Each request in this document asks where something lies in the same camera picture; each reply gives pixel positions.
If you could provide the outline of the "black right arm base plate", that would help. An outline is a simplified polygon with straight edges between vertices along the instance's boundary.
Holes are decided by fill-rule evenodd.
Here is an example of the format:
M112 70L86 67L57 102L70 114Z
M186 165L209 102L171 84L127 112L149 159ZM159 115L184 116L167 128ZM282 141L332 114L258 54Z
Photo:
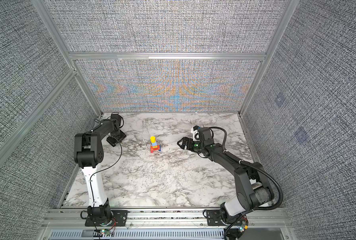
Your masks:
M220 210L205 210L203 214L206 217L207 225L210 227L228 226L222 220Z

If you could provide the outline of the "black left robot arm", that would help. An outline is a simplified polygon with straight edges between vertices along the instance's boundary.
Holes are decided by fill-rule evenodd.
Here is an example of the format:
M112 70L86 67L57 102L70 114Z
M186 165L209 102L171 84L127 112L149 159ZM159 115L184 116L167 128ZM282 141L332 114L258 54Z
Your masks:
M107 197L102 179L104 148L102 140L106 139L112 146L121 146L126 134L122 131L124 119L119 113L111 113L107 119L98 121L98 125L85 133L79 133L74 138L74 161L82 170L89 195L87 216L84 219L86 227L113 226L115 224L110 201Z

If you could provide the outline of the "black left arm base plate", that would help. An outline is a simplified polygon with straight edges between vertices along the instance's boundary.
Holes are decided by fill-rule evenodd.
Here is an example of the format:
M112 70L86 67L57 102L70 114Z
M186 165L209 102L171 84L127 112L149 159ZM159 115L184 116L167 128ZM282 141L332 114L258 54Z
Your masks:
M87 217L85 227L124 227L128 218L127 210L111 210L109 216Z

